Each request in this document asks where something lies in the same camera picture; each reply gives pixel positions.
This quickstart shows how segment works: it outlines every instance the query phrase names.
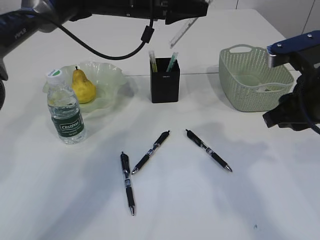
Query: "green basket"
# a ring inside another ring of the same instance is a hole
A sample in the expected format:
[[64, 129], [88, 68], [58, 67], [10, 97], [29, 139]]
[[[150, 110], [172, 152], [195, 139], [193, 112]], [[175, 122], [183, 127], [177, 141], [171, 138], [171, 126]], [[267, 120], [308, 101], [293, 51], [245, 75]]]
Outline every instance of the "green basket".
[[[245, 47], [248, 52], [231, 52]], [[267, 51], [246, 44], [220, 52], [219, 78], [223, 91], [233, 107], [242, 112], [274, 109], [279, 98], [287, 94], [294, 78], [285, 66], [269, 68]]]

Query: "water bottle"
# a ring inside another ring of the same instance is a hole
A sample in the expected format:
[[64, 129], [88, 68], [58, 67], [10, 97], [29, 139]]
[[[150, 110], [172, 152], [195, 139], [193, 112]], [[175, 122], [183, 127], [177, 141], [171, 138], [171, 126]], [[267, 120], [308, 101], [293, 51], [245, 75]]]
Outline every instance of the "water bottle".
[[79, 143], [86, 137], [86, 129], [77, 96], [66, 84], [61, 70], [51, 71], [46, 80], [48, 108], [59, 138], [65, 144]]

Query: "pen holder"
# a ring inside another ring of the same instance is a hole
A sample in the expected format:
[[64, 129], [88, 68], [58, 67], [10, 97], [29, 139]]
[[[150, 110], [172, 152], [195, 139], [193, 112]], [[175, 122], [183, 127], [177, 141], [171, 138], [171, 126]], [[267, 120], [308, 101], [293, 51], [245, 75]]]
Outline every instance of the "pen holder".
[[151, 101], [154, 104], [176, 103], [179, 100], [180, 68], [176, 60], [171, 71], [166, 72], [170, 58], [156, 58], [158, 72], [153, 72], [150, 62]]

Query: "glass bowl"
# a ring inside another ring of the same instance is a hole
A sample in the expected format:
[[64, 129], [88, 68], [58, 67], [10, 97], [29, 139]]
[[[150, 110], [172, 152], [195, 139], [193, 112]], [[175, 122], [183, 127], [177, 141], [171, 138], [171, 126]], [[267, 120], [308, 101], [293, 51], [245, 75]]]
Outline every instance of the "glass bowl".
[[[90, 113], [96, 109], [107, 109], [111, 107], [116, 99], [118, 90], [122, 85], [127, 83], [122, 70], [113, 64], [85, 61], [80, 64], [64, 66], [60, 70], [65, 77], [65, 82], [71, 86], [73, 72], [76, 66], [84, 71], [88, 80], [96, 86], [96, 97], [88, 103], [80, 103], [82, 113]], [[49, 90], [48, 83], [45, 83], [42, 91], [47, 93]]]

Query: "pear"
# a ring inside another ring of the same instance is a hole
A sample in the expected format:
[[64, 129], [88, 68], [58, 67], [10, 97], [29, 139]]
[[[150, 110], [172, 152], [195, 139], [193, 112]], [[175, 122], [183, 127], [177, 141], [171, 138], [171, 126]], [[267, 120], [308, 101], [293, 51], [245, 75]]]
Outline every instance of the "pear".
[[96, 97], [96, 86], [87, 79], [84, 71], [78, 69], [77, 66], [73, 71], [71, 87], [80, 104], [86, 104]]

